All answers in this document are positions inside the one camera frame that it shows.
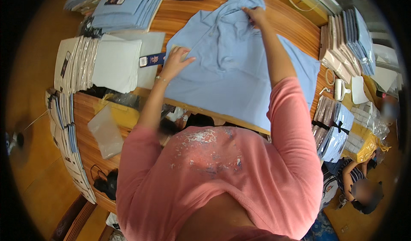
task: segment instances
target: woman's left hand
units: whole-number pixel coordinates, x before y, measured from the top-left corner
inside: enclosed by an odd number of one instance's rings
[[[195,61],[195,57],[190,57],[185,61],[181,61],[183,54],[188,52],[190,52],[188,48],[178,46],[174,47],[168,55],[167,62],[163,66],[160,77],[162,79],[165,79],[166,81],[170,81],[175,76],[177,76],[182,71],[182,69]]]

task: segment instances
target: woman's right hand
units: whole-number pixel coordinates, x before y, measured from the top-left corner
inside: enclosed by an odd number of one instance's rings
[[[249,9],[247,7],[241,7],[241,9],[250,17],[250,22],[261,28],[267,23],[267,17],[265,15],[265,10],[262,7],[254,7]]]

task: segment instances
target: striped shirt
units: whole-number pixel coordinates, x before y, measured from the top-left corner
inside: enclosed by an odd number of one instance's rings
[[[338,169],[337,172],[337,182],[338,182],[338,187],[340,187],[341,191],[344,193],[344,183],[342,181],[342,169],[348,165],[352,160],[348,158],[344,158],[344,163],[341,165],[341,167]],[[354,169],[350,172],[351,179],[353,180],[353,183],[355,183],[359,179],[365,178],[364,173],[360,171],[357,167],[354,167]]]

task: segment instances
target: printed graphic on shirt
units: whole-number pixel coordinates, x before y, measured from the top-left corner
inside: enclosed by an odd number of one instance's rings
[[[215,127],[177,134],[175,153],[168,167],[172,170],[190,168],[212,179],[226,171],[243,169],[241,151],[237,148],[232,127]]]

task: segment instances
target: pink shirt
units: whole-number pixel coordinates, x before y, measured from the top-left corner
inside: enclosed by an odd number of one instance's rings
[[[260,229],[301,239],[317,217],[323,174],[297,78],[272,90],[272,144],[238,127],[188,127],[161,150],[136,125],[124,142],[117,214],[127,240],[174,240],[193,212],[228,192]]]

